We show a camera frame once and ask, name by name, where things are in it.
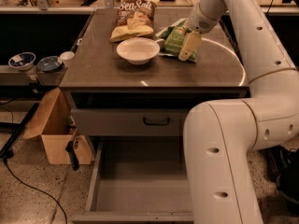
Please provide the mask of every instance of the concrete floor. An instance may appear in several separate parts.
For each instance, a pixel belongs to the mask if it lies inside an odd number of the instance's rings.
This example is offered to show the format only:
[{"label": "concrete floor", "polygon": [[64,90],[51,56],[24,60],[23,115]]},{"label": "concrete floor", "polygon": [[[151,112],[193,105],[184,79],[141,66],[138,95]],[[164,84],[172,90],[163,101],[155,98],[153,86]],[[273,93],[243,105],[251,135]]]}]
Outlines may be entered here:
[{"label": "concrete floor", "polygon": [[[26,112],[14,113],[14,122],[20,122]],[[0,121],[12,121],[11,113],[0,111]],[[1,133],[0,147],[9,133]],[[299,136],[285,144],[288,148],[299,147]],[[26,141],[19,135],[13,146],[14,156],[8,160],[12,172],[23,182],[42,189],[57,199],[71,222],[75,214],[85,209],[93,164],[81,165],[73,171],[70,165],[51,165],[42,144]],[[299,217],[288,212],[285,200],[268,180],[266,162],[261,152],[250,152],[249,168],[265,224],[299,223]],[[1,224],[58,224],[64,223],[64,214],[50,197],[16,180],[0,162],[0,223]]]}]

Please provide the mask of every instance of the brown chip bag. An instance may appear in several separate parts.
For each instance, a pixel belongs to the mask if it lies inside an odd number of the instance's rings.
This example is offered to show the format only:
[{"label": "brown chip bag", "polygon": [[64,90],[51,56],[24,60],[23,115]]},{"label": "brown chip bag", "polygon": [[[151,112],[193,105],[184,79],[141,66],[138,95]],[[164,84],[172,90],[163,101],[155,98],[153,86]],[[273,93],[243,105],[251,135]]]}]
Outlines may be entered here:
[{"label": "brown chip bag", "polygon": [[151,36],[156,5],[157,1],[151,0],[122,0],[110,42]]}]

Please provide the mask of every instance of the drawer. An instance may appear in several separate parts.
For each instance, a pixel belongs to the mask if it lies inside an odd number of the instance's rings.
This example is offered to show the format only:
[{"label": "drawer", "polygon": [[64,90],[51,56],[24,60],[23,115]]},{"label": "drawer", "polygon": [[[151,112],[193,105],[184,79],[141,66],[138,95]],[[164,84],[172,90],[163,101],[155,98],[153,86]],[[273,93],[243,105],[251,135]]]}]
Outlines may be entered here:
[{"label": "drawer", "polygon": [[112,138],[98,146],[79,223],[192,223],[179,137]]},{"label": "drawer", "polygon": [[180,136],[185,109],[72,109],[81,134]]}]

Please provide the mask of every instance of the gray tabletop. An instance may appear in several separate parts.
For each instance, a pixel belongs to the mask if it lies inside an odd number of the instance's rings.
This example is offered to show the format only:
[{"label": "gray tabletop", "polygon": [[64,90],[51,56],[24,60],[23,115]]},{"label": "gray tabletop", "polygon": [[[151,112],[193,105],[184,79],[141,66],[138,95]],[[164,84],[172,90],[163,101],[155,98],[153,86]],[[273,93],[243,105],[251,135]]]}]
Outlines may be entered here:
[{"label": "gray tabletop", "polygon": [[[200,89],[248,86],[243,66],[219,25],[209,34],[203,35],[197,63],[162,56],[141,66],[128,63],[117,54],[118,43],[109,42],[116,11],[112,8],[95,11],[75,58],[61,82],[62,89]],[[190,7],[157,7],[155,33],[181,18],[187,18],[190,12]]]}]

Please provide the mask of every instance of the snack bag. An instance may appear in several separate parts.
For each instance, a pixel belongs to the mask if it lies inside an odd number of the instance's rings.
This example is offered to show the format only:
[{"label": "snack bag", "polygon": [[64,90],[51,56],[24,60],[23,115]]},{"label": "snack bag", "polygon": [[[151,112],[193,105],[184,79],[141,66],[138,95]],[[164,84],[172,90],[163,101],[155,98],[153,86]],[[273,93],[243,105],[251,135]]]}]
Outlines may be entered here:
[{"label": "snack bag", "polygon": [[[156,34],[158,38],[164,40],[164,47],[160,52],[161,54],[175,57],[179,56],[184,45],[185,37],[192,32],[192,30],[185,25],[185,22],[186,19],[181,19]],[[195,63],[197,62],[197,50],[188,60]]]},{"label": "snack bag", "polygon": [[137,36],[151,36],[158,2],[159,0],[122,0],[110,42]]}]

